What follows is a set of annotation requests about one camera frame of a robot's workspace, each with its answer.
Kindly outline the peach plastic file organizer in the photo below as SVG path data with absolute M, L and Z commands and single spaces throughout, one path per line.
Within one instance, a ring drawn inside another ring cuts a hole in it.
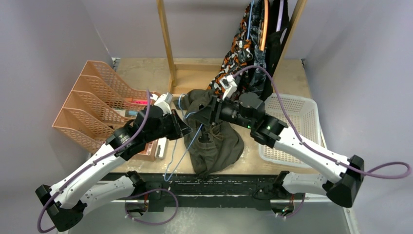
M 114 130 L 135 119 L 128 111 L 141 111 L 144 90 L 131 88 L 107 63 L 89 60 L 54 120 L 53 127 L 94 154 Z

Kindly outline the white stapler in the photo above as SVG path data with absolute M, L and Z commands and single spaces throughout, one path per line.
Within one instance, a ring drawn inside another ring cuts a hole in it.
M 165 158 L 166 146 L 167 146 L 167 139 L 165 137 L 158 139 L 157 148 L 155 150 L 155 157 L 157 159 L 163 160 Z

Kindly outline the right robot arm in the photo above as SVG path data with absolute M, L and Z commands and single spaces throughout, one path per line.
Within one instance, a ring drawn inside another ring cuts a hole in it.
M 237 102 L 229 100 L 236 90 L 232 76 L 224 78 L 222 98 L 213 95 L 207 104 L 201 104 L 192 116 L 204 125 L 223 121 L 250 129 L 250 136 L 259 144 L 283 151 L 301 160 L 317 174 L 281 172 L 274 184 L 274 194 L 286 198 L 290 194 L 310 193 L 325 195 L 335 204 L 351 208 L 364 176 L 364 160 L 354 155 L 348 158 L 301 136 L 292 124 L 265 112 L 264 102 L 255 93 L 240 95 Z

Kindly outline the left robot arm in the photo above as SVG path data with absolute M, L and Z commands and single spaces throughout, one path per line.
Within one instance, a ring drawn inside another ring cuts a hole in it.
M 39 186 L 36 195 L 43 207 L 37 220 L 38 231 L 46 233 L 41 227 L 45 214 L 53 222 L 53 228 L 63 232 L 106 203 L 119 198 L 140 199 L 151 193 L 136 171 L 127 172 L 104 185 L 99 185 L 99 181 L 143 151 L 148 143 L 161 138 L 177 140 L 191 132 L 191 128 L 170 108 L 171 101 L 172 94 L 165 93 L 155 103 L 148 102 L 135 119 L 116 129 L 98 151 L 73 173 L 52 186 Z

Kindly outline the blue wire hanger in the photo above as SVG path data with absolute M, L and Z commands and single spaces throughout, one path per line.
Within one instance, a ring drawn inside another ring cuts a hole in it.
M 186 119 L 187 119 L 187 117 L 189 117 L 190 115 L 194 114 L 194 112 L 189 112 L 189 113 L 187 113 L 187 114 L 184 112 L 184 110 L 183 110 L 183 108 L 182 108 L 182 106 L 181 106 L 181 102 L 182 102 L 181 99 L 182 99 L 183 96 L 187 96 L 187 94 L 182 93 L 182 94 L 180 94 L 180 96 L 178 97 L 178 108 L 179 108 L 179 110 L 181 111 L 183 120 L 184 120 L 184 122 L 185 122 Z M 170 173 L 169 176 L 167 177 L 167 172 L 168 172 L 168 170 L 169 170 L 169 167 L 170 167 L 170 165 L 174 162 L 174 155 L 175 155 L 176 146 L 177 146 L 177 143 L 178 143 L 178 140 L 176 140 L 176 142 L 175 142 L 175 144 L 174 144 L 174 147 L 173 147 L 173 150 L 172 150 L 171 161 L 167 164 L 166 169 L 165 169 L 165 172 L 164 172 L 164 174 L 163 174 L 163 179 L 164 179 L 165 182 L 170 182 L 170 181 L 171 181 L 172 176 L 174 175 L 176 169 L 179 167 L 179 165 L 181 164 L 181 162 L 182 162 L 182 160 L 184 159 L 185 155 L 187 154 L 187 152 L 188 152 L 189 149 L 191 148 L 192 144 L 194 143 L 194 141 L 195 141 L 196 137 L 198 136 L 198 134 L 199 134 L 199 132 L 200 132 L 200 130 L 201 130 L 202 127 L 203 127 L 203 124 L 200 124 L 200 126 L 198 127 L 198 130 L 196 131 L 196 133 L 195 133 L 194 137 L 192 138 L 190 144 L 186 147 L 186 149 L 185 149 L 184 153 L 182 154 L 180 160 L 178 161 L 178 163 L 176 164 L 176 166 L 174 167 L 174 169 L 171 171 L 171 173 Z

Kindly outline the olive green shorts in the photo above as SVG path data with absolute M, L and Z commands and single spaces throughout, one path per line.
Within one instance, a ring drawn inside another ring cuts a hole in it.
M 207 105 L 213 96 L 212 90 L 194 89 L 173 103 L 187 114 L 194 113 Z M 191 164 L 197 176 L 205 177 L 222 171 L 241 157 L 244 141 L 229 123 L 205 125 L 190 115 L 186 124 L 192 132 L 184 137 L 184 144 L 189 147 Z

